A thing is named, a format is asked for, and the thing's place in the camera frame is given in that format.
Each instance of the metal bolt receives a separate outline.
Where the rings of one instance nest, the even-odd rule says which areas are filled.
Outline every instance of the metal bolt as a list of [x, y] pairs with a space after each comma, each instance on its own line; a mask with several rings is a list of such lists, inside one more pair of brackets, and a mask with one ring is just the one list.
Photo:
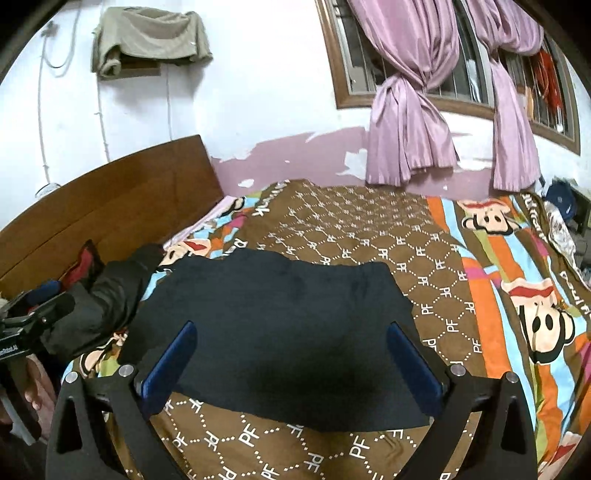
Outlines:
[[121, 375], [122, 377], [128, 377], [133, 372], [134, 372], [133, 365], [123, 365], [122, 367], [119, 368], [119, 375]]
[[66, 382], [74, 383], [76, 380], [78, 380], [78, 374], [76, 372], [70, 372], [66, 375]]
[[511, 383], [517, 383], [519, 381], [519, 377], [515, 372], [507, 372], [505, 378]]
[[463, 377], [466, 375], [466, 367], [464, 367], [462, 364], [453, 364], [450, 370], [456, 377]]

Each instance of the black cloth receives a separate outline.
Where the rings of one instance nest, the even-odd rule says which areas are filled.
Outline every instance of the black cloth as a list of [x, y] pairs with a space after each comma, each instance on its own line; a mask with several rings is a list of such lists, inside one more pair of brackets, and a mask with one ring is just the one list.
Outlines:
[[74, 310], [41, 334], [47, 352], [67, 364], [127, 326], [163, 256], [160, 245], [144, 245], [127, 260], [107, 263], [89, 290], [74, 283], [68, 289]]
[[132, 322], [121, 364], [191, 320], [197, 350], [177, 385], [191, 398], [319, 431], [428, 424], [387, 350], [394, 320], [417, 331], [384, 263], [313, 265], [237, 249], [172, 268]]

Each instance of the patterned bedsheet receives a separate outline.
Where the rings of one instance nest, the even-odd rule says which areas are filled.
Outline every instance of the patterned bedsheet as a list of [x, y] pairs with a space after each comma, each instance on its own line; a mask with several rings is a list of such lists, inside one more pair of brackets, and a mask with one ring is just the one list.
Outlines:
[[[258, 248], [322, 264], [386, 262], [414, 304], [425, 345], [474, 375], [520, 376], [540, 478], [548, 480], [591, 420], [591, 296], [545, 240], [547, 228], [543, 205], [529, 195], [451, 202], [382, 188], [279, 183], [171, 247], [144, 297], [186, 254], [218, 258]], [[124, 333], [114, 336], [74, 368], [112, 374], [124, 340]], [[319, 434], [179, 394], [152, 423], [193, 479], [391, 479], [428, 430]], [[442, 479], [459, 469], [477, 423], [473, 415]], [[138, 478], [112, 419], [109, 425], [128, 475]]]

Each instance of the pink curtain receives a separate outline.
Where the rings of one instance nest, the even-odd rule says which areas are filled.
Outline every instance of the pink curtain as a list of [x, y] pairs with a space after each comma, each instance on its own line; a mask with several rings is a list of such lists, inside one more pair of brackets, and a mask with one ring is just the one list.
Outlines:
[[540, 160], [527, 114], [497, 49], [520, 55], [537, 53], [544, 30], [513, 0], [467, 0], [476, 36], [486, 47], [495, 89], [494, 187], [518, 192], [540, 177]]
[[452, 135], [426, 96], [456, 66], [452, 0], [349, 0], [376, 50], [399, 73], [379, 88], [369, 126], [368, 183], [402, 185], [426, 167], [457, 162]]

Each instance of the bed headboard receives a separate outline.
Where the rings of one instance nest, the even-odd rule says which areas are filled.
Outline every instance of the bed headboard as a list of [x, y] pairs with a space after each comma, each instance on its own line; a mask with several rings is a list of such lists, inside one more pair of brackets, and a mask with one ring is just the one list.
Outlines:
[[199, 136], [104, 165], [42, 198], [0, 231], [0, 292], [59, 278], [91, 239], [104, 262], [164, 242], [223, 197]]

